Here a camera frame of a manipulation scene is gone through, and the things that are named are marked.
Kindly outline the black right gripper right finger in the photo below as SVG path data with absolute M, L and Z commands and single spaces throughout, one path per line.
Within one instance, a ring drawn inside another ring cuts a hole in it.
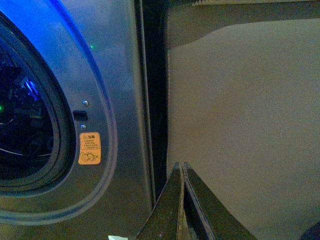
M 184 212 L 192 240 L 255 240 L 209 189 L 195 170 L 183 165 Z

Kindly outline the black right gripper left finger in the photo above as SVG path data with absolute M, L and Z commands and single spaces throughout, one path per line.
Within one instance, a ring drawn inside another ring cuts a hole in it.
M 184 177 L 176 162 L 137 240 L 180 240 L 183 228 Z

